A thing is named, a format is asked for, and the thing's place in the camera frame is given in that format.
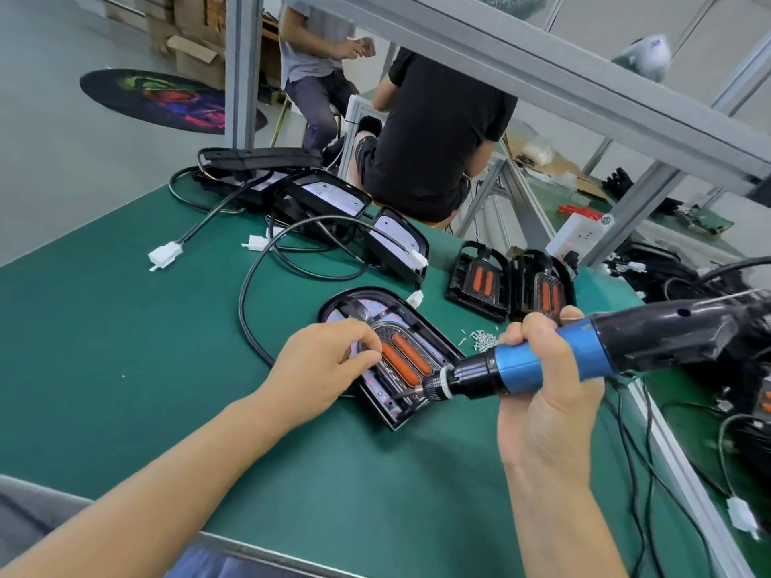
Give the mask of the person's left hand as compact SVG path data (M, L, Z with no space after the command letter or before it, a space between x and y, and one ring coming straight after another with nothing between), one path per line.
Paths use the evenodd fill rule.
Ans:
M364 321L311 324L288 339L256 397L290 431L321 415L348 389L338 387L339 361L362 350L380 350L382 356L381 340Z

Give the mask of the person's right hand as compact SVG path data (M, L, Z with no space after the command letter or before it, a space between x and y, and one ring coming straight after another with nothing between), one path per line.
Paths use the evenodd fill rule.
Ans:
M544 383L534 394L500 398L497 442L506 464L588 466L591 438L604 397L604 379L579 378L574 359L539 359Z

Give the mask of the blue black electric screwdriver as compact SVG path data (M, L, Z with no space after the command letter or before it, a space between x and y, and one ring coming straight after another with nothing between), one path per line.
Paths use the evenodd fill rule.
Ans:
M712 361L751 320L771 314L771 291L750 290L698 301L665 301L595 313L561 326L581 380L645 373ZM393 395L428 401L535 392L543 384L538 357L524 342L498 344L425 376Z

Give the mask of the person's left forearm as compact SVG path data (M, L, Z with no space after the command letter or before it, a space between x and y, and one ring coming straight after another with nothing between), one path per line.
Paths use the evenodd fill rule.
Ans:
M0 570L0 578L159 578L237 479L297 426L256 394L235 402Z

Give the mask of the black lamp housing orange strips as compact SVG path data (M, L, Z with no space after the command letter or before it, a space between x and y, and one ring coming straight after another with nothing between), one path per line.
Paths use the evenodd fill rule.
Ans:
M460 247L449 274L445 299L495 322L512 318L511 261L481 242Z
M510 319L521 321L532 312L561 323L561 312L576 304L568 267L540 250L525 250L510 262Z

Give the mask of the heap of black lamp parts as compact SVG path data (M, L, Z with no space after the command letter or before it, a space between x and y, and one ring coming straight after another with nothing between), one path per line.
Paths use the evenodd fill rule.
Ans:
M612 277L622 278L644 303L718 298L747 291L744 270L771 265L771 256L747 258L713 269L686 266L672 250L626 240L605 262Z

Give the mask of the clear plastic bag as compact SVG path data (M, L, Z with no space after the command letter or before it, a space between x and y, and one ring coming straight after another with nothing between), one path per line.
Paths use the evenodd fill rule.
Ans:
M553 162L555 150L547 138L535 135L523 144L519 156L533 166L543 168Z

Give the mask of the green circuit board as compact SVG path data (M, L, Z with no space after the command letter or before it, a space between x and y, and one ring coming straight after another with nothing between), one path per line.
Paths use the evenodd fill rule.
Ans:
M711 238L722 236L735 225L735 222L699 206L678 208L675 217L687 230Z

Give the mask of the person's blue clothing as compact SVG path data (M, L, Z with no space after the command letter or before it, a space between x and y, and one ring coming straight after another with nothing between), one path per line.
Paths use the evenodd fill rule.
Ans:
M202 545L189 546L163 578L255 578L255 566Z

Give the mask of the white hanging device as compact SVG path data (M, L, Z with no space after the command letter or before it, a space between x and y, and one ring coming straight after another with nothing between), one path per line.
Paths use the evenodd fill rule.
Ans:
M661 83L669 71L672 52L665 35L650 35L634 41L611 63L655 83Z

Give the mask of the round colourful floor rug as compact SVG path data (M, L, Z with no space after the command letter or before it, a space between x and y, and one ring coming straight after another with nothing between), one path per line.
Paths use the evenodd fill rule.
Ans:
M80 77L94 102L130 118L207 135L224 135L225 93L204 83L137 69L102 69Z

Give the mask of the stack of cardboard boxes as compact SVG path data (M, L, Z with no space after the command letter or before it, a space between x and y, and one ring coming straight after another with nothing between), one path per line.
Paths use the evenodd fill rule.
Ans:
M173 58L179 75L225 89L226 0L131 0L130 7L143 13L151 48Z

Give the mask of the slanted aluminium frame strut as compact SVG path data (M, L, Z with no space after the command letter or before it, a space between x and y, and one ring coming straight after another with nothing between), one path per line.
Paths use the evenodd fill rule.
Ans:
M583 257L579 266L599 268L685 177L686 173L669 164L651 164L612 208L609 229Z

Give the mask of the aluminium frame beam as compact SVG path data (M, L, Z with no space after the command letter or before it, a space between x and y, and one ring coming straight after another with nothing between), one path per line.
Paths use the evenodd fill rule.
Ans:
M478 0L302 0L739 195L771 137Z

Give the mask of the aluminium frame post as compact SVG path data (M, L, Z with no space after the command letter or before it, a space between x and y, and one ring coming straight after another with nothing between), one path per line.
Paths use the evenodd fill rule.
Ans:
M264 0L226 0L225 138L234 149L254 146Z

